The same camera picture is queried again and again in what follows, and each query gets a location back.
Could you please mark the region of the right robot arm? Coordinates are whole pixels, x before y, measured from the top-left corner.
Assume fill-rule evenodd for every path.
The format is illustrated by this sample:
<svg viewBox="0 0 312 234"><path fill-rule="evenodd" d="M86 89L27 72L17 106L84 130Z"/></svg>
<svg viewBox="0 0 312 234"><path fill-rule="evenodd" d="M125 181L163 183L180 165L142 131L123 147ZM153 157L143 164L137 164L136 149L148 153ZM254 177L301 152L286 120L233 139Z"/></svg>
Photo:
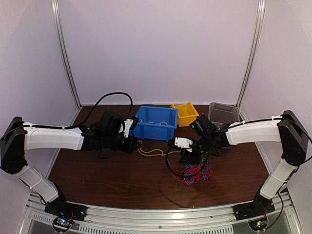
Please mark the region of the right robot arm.
<svg viewBox="0 0 312 234"><path fill-rule="evenodd" d="M191 128L198 140L175 137L173 146L180 149L182 163L199 163L204 154L230 146L254 143L271 166L268 178L260 186L250 211L262 214L278 191L286 186L299 167L309 161L307 153L312 150L312 138L291 110L266 119L241 121L216 125L202 115Z"/></svg>

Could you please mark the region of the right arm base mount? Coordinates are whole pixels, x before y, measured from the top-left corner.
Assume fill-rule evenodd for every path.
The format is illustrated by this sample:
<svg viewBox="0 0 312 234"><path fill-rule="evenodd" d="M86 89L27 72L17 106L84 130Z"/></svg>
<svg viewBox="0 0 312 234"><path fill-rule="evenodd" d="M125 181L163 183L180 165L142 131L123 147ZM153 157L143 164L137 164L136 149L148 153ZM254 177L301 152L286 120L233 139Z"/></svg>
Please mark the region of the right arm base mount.
<svg viewBox="0 0 312 234"><path fill-rule="evenodd" d="M244 220L264 216L267 213L274 212L275 207L272 199L256 195L254 200L251 202L234 205L233 211L236 220Z"/></svg>

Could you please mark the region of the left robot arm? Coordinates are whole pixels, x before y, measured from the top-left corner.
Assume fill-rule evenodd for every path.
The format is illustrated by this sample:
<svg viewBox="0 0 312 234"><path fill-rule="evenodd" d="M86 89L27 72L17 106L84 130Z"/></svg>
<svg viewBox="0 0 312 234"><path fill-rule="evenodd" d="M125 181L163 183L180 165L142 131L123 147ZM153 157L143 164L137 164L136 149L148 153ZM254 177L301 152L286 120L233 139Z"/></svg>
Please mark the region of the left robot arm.
<svg viewBox="0 0 312 234"><path fill-rule="evenodd" d="M37 192L59 216L66 216L70 212L70 205L61 189L27 162L25 151L71 149L101 152L102 149L110 149L130 154L140 147L139 140L130 135L137 123L137 117L123 119L108 112L91 126L34 125L15 117L0 139L0 167Z"/></svg>

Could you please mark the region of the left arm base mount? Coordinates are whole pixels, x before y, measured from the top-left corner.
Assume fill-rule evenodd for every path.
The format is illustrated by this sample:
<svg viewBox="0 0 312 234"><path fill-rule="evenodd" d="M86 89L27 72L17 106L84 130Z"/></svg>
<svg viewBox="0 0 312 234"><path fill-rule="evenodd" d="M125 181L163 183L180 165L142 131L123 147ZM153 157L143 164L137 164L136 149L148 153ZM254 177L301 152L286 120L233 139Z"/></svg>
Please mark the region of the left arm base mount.
<svg viewBox="0 0 312 234"><path fill-rule="evenodd" d="M61 188L57 184L55 184L55 186L58 197L52 202L46 202L44 211L68 220L84 221L87 207L68 202Z"/></svg>

